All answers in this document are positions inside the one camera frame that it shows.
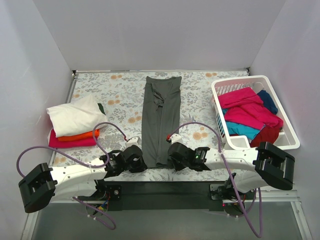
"orange folded cloth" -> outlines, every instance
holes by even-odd
[[[97,138],[99,137],[100,129],[97,129],[94,131],[94,136]],[[74,135],[74,136],[60,136],[58,137],[59,142],[71,142],[71,141],[77,141],[80,139],[88,139],[92,138],[92,131],[88,131],[82,134]]]

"gray fabric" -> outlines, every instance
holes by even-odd
[[[182,77],[146,77],[142,110],[142,152],[148,168],[168,164],[167,135],[180,122],[180,84]]]

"floral pattern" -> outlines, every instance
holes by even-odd
[[[80,73],[71,101],[93,94],[97,102],[103,105],[110,122],[119,126],[128,138],[141,138],[146,77],[167,79],[181,76],[180,124],[197,121],[218,131],[215,110],[211,106],[211,83],[218,79],[247,75],[246,71]],[[183,143],[192,149],[204,146],[216,148],[218,144],[214,133],[201,125],[186,125],[179,133]],[[123,150],[125,147],[123,136],[112,126],[102,128],[98,139],[107,151]],[[83,162],[103,155],[97,146],[61,150]],[[62,167],[75,163],[57,153],[50,164]],[[224,181],[227,178],[225,169],[197,172],[185,168],[176,172],[174,169],[153,168],[140,173],[125,171],[119,176],[108,178],[108,181]]]

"white folded cloth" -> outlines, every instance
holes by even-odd
[[[49,107],[46,112],[50,116],[57,138],[87,133],[97,124],[108,121],[92,94],[77,101]]]

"blue cloth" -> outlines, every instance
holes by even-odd
[[[257,95],[263,101],[263,106],[266,109],[268,109],[271,113],[275,115],[278,113],[278,108],[276,107],[269,93],[267,93],[265,90],[261,90],[259,93],[257,93]]]
[[[225,115],[227,111],[228,111],[227,108],[223,108],[222,109],[223,115]],[[253,140],[260,132],[260,130],[258,129],[254,129],[252,127],[238,124],[235,122],[226,121],[225,123],[230,135],[232,134],[245,135],[248,139]]]

